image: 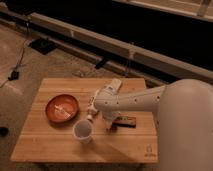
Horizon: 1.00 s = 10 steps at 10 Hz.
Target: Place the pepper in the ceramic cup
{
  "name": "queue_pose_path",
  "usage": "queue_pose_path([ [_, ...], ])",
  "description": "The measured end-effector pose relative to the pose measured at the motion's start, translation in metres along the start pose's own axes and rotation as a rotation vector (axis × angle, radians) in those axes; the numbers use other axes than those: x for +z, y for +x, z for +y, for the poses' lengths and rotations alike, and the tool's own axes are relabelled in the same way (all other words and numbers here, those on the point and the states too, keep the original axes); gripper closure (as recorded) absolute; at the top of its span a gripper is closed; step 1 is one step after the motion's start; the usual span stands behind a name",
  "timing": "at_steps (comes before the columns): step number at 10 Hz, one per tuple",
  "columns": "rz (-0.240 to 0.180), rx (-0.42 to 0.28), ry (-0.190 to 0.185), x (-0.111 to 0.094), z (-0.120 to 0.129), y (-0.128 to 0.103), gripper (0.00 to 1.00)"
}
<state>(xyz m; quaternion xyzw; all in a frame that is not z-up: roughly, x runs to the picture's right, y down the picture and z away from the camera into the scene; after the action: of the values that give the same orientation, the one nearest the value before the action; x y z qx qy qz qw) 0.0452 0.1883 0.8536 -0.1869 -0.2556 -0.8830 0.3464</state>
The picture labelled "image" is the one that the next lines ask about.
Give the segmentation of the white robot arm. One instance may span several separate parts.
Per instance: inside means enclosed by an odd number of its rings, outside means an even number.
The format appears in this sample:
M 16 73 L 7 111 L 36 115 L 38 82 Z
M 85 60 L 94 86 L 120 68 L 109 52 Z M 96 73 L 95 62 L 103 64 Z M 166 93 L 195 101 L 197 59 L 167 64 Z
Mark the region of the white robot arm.
M 109 120 L 114 111 L 154 111 L 159 171 L 213 171 L 213 85 L 195 79 L 127 94 L 107 89 L 95 107 Z

